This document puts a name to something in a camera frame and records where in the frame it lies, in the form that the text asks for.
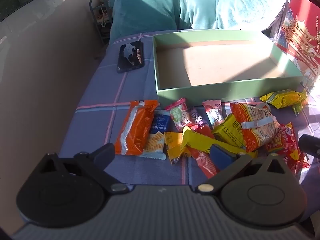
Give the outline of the blue cracker packet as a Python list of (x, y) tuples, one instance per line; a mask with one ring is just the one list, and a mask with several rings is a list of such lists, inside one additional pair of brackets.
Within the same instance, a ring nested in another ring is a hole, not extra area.
[(161, 113), (154, 114), (151, 128), (149, 130), (149, 137), (144, 146), (143, 153), (139, 155), (139, 157), (158, 160), (166, 159), (166, 154), (164, 153), (164, 133), (169, 129), (169, 123), (169, 115)]

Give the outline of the green cardboard box tray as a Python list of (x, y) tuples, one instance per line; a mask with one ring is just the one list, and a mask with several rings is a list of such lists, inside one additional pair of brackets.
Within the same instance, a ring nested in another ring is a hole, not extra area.
[(156, 91), (161, 106), (180, 98), (189, 106), (297, 89), (302, 74), (261, 32), (192, 30), (155, 35)]

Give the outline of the red snack packet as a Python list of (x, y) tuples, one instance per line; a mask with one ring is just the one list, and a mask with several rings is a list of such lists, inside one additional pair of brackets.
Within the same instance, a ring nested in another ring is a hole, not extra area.
[(303, 168), (310, 167), (305, 155), (299, 149), (295, 130), (291, 122), (281, 125), (277, 134), (265, 145), (265, 148), (268, 153), (281, 155), (283, 161), (294, 175), (299, 174)]

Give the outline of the metal rack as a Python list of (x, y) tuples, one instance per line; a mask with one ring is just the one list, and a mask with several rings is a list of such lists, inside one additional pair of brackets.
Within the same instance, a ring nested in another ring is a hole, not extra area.
[(101, 42), (106, 45), (110, 41), (112, 10), (108, 0), (90, 0), (89, 9)]

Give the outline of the teal plush blanket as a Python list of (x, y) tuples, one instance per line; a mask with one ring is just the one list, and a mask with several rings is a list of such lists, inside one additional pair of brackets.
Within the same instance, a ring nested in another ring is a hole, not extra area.
[(280, 20), (289, 0), (110, 0), (110, 43), (154, 31), (263, 31)]

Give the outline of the pink snack packet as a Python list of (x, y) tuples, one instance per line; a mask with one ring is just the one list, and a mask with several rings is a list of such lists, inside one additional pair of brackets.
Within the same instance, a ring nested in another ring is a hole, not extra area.
[(223, 123), (221, 100), (205, 100), (202, 103), (212, 128)]

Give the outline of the pink green candy packet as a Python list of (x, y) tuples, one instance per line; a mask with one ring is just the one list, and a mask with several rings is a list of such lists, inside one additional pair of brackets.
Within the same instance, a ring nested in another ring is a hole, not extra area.
[(169, 112), (170, 117), (179, 132), (182, 132), (184, 127), (192, 125), (185, 98), (181, 98), (168, 105), (165, 107), (165, 110)]

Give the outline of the yellow winsu snack packet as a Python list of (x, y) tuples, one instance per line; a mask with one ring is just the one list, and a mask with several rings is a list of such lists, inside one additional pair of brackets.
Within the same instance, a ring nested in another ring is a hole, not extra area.
[(305, 91), (297, 92), (292, 89), (271, 92), (261, 96), (259, 99), (264, 103), (271, 104), (277, 109), (293, 106), (306, 100), (308, 95)]

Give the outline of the black smartphone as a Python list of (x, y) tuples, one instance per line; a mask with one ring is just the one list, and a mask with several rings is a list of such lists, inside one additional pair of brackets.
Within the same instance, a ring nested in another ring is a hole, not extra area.
[(143, 43), (141, 41), (123, 44), (119, 49), (117, 72), (124, 73), (144, 66)]

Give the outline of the orange noodle snack packet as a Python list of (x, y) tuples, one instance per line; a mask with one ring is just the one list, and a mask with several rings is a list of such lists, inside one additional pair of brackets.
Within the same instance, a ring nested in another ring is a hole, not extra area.
[(266, 108), (240, 102), (233, 102), (230, 107), (241, 125), (247, 152), (253, 152), (269, 143), (280, 129), (276, 117)]

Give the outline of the orange white snack packet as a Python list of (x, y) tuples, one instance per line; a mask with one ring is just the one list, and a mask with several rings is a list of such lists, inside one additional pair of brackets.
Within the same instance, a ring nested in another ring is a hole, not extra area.
[(131, 101), (115, 143), (116, 154), (141, 155), (158, 107), (157, 100)]

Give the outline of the yellow long snack packet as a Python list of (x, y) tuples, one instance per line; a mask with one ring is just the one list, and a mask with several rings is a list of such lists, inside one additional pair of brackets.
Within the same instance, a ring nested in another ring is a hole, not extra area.
[(165, 132), (164, 139), (171, 165), (175, 165), (179, 161), (180, 157), (191, 156), (191, 151), (187, 147), (204, 153), (209, 153), (210, 147), (213, 144), (219, 145), (232, 154), (246, 153), (252, 158), (258, 157), (258, 151), (247, 153), (245, 150), (227, 144), (226, 142), (218, 141), (206, 135), (202, 135), (201, 133), (194, 132), (189, 127), (185, 127), (182, 133)]

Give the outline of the yellow green snack stick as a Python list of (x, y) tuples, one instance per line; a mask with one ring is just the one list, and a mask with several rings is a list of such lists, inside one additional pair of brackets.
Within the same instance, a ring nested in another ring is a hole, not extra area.
[(302, 112), (303, 108), (308, 104), (308, 102), (309, 102), (309, 99), (306, 98), (302, 102), (299, 102), (292, 106), (295, 116), (299, 116), (299, 114)]

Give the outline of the red long snack stick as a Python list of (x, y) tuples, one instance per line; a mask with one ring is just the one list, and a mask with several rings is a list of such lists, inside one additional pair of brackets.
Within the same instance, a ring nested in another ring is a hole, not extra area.
[(183, 129), (183, 148), (190, 152), (207, 178), (212, 178), (219, 172), (209, 156), (210, 147), (214, 142), (210, 129), (197, 128), (195, 131), (189, 127)]

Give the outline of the purple candy packet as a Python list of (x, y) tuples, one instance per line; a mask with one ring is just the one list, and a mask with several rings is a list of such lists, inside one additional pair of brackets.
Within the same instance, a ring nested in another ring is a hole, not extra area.
[(195, 123), (199, 127), (208, 126), (206, 120), (202, 117), (202, 115), (198, 112), (198, 110), (193, 107), (189, 109), (189, 115)]

